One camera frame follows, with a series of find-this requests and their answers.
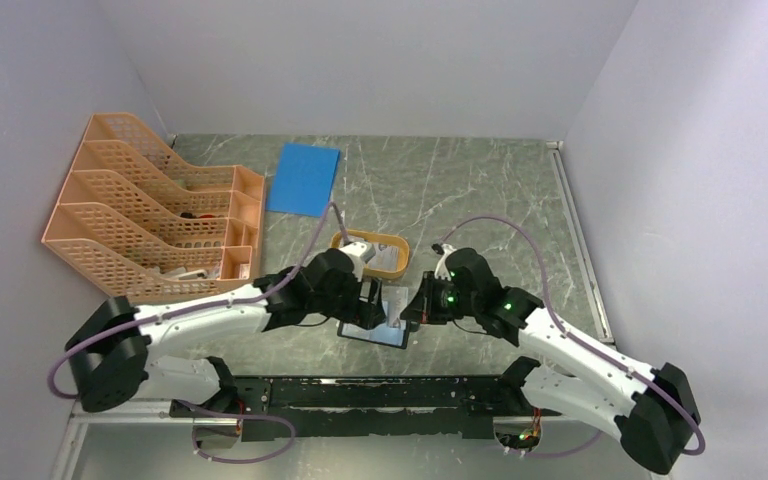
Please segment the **black leather card holder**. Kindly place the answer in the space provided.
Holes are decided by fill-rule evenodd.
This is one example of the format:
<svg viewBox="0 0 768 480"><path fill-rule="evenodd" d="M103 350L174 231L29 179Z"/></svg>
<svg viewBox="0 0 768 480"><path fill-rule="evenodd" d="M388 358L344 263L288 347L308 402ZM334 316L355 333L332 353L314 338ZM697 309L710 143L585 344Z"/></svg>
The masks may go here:
<svg viewBox="0 0 768 480"><path fill-rule="evenodd" d="M358 326L340 322L337 329L337 336L392 348L406 349L410 335L419 330L419 324L406 322L406 328L404 330L390 328L387 325L387 303L383 300L383 293L382 301L384 313L386 314L385 322L383 324L371 330L364 330Z"/></svg>

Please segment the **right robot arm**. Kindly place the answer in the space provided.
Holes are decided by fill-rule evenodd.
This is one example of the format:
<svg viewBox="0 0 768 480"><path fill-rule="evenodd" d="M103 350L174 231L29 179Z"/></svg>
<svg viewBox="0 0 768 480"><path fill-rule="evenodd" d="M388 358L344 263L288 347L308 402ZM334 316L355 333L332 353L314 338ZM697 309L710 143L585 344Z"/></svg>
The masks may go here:
<svg viewBox="0 0 768 480"><path fill-rule="evenodd" d="M532 406L560 413L613 438L641 467L659 475L672 470L701 421L680 368L634 360L553 317L537 296L503 285L472 248L441 250L402 319L444 325L473 318L523 354L501 378L508 412Z"/></svg>

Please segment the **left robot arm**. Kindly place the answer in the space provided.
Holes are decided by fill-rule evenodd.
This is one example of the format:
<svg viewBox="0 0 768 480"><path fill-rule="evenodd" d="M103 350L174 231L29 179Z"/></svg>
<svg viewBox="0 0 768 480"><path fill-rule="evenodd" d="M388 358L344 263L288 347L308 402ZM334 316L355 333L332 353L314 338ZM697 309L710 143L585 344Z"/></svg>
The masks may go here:
<svg viewBox="0 0 768 480"><path fill-rule="evenodd" d="M353 242L299 269L172 304L111 297L65 345L77 401L97 413L132 399L183 400L224 415L237 400L227 365L217 357L183 359L180 352L194 343L297 326L310 315L373 329L386 320L379 284L363 278L374 255L370 243Z"/></svg>

